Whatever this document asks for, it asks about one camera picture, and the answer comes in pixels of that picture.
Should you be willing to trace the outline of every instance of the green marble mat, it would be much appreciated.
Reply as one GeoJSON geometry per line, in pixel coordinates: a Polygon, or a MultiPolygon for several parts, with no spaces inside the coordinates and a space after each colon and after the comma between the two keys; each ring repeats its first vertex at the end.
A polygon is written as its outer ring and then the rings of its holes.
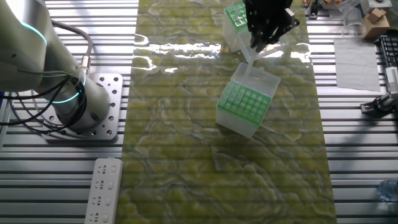
{"type": "Polygon", "coordinates": [[[232,0],[140,0],[116,223],[336,223],[302,2],[282,79],[252,139],[215,123],[240,62],[223,40],[232,0]]]}

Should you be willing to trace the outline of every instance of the blue glowing ring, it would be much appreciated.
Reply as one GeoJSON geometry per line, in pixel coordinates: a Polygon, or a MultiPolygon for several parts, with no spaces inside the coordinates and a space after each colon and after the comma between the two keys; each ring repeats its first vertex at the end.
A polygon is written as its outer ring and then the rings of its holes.
{"type": "MultiPolygon", "coordinates": [[[[83,86],[86,85],[86,74],[84,74],[84,76],[85,76],[85,79],[84,79],[84,81],[83,81],[83,86]]],[[[71,97],[71,98],[69,98],[69,99],[67,99],[67,100],[63,100],[63,101],[54,101],[54,102],[52,102],[52,103],[66,103],[66,102],[69,102],[69,101],[75,99],[75,98],[79,95],[79,93],[80,93],[80,91],[79,91],[78,93],[76,93],[73,97],[71,97]]]]}
{"type": "Polygon", "coordinates": [[[29,25],[29,24],[26,24],[25,22],[21,22],[21,24],[22,24],[25,28],[28,28],[28,29],[34,31],[36,34],[38,34],[38,35],[44,40],[45,45],[47,46],[47,40],[45,39],[44,35],[43,35],[40,31],[38,31],[35,27],[32,27],[32,26],[29,25]]]}

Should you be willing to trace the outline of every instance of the power strip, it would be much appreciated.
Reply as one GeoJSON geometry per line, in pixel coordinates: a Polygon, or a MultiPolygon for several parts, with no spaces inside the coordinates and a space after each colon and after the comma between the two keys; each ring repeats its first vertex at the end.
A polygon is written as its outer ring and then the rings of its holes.
{"type": "Polygon", "coordinates": [[[113,224],[118,206],[123,162],[97,159],[94,165],[85,224],[113,224]]]}

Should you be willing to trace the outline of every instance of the cardboard box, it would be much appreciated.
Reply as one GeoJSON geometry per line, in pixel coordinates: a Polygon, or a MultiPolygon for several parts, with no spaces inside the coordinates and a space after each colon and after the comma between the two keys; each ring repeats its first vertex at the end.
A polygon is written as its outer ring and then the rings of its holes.
{"type": "Polygon", "coordinates": [[[366,31],[363,39],[366,40],[376,40],[381,35],[383,35],[387,30],[390,29],[390,25],[387,21],[386,16],[382,16],[377,22],[372,23],[369,19],[369,14],[367,14],[362,23],[365,25],[366,31]]]}
{"type": "Polygon", "coordinates": [[[381,19],[382,16],[386,15],[386,13],[387,12],[382,9],[374,9],[369,13],[368,20],[371,21],[371,23],[375,23],[381,19]]]}

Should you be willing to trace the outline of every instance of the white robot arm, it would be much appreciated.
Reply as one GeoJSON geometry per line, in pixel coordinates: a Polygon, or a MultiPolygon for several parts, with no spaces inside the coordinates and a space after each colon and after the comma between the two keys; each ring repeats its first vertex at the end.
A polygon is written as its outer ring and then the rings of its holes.
{"type": "Polygon", "coordinates": [[[105,118],[108,92],[88,77],[62,44],[43,0],[0,0],[0,91],[46,93],[65,81],[53,71],[72,78],[57,94],[54,90],[43,96],[50,101],[56,94],[52,105],[63,124],[73,120],[70,129],[81,131],[105,118]]]}

